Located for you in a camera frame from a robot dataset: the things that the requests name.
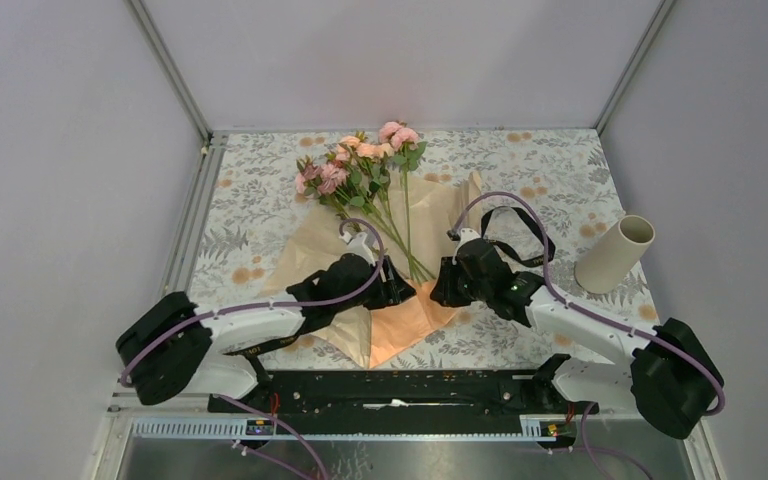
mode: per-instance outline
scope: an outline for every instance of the white wall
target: white wall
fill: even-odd
[[[80,474],[198,146],[122,2],[0,0],[0,480]]]
[[[592,126],[658,0],[147,0],[214,128]]]
[[[678,2],[603,140],[662,318],[725,376],[729,479],[768,478],[768,2]]]

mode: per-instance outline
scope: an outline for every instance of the white cylindrical vase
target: white cylindrical vase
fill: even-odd
[[[590,293],[608,293],[623,281],[655,240],[645,218],[626,215],[575,264],[575,279]]]

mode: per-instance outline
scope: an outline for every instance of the black strap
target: black strap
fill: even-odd
[[[481,217],[481,237],[484,237],[484,233],[487,231],[487,226],[490,224],[490,218],[493,216],[493,212],[496,210],[499,210],[500,208],[510,208],[514,212],[516,212],[517,216],[519,216],[519,219],[522,220],[522,223],[525,224],[525,226],[528,227],[529,230],[531,230],[531,233],[534,234],[535,237],[537,237],[538,240],[540,240],[540,245],[543,245],[543,232],[540,231],[540,227],[537,226],[537,222],[534,221],[533,218],[528,216],[528,212],[523,210],[520,207],[496,207],[492,210],[489,210],[487,213],[484,214],[483,217]],[[551,238],[548,238],[549,243],[549,261],[551,262],[555,258],[555,242],[552,241]],[[499,240],[489,240],[490,244],[493,246],[499,247],[499,250],[501,250],[505,255],[511,257],[511,259],[523,267],[527,268],[534,268],[539,267],[543,265],[543,254],[531,257],[527,260],[523,260],[519,257],[519,255],[516,253],[516,250],[513,249],[510,245],[508,245],[505,242],[499,241]]]

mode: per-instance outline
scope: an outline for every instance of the table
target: table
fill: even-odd
[[[237,133],[228,137],[188,292],[193,301],[228,305],[245,303],[257,295],[287,238],[313,203],[296,194],[295,160],[324,154],[348,133]],[[593,301],[632,321],[658,321],[639,264],[617,289],[605,295],[588,294],[573,277],[575,260],[624,215],[594,130],[432,130],[420,134],[428,147],[417,175],[455,185],[478,171],[484,191],[518,193],[537,210],[557,245],[551,263],[555,283],[574,297]],[[511,202],[488,200],[485,209],[499,204]],[[503,239],[524,258],[541,248],[510,212],[491,222],[488,236]],[[472,305],[448,326],[378,368],[536,368],[553,353],[604,361],[567,338],[517,328],[483,305]],[[260,359],[267,369],[360,368],[334,346],[310,335]]]

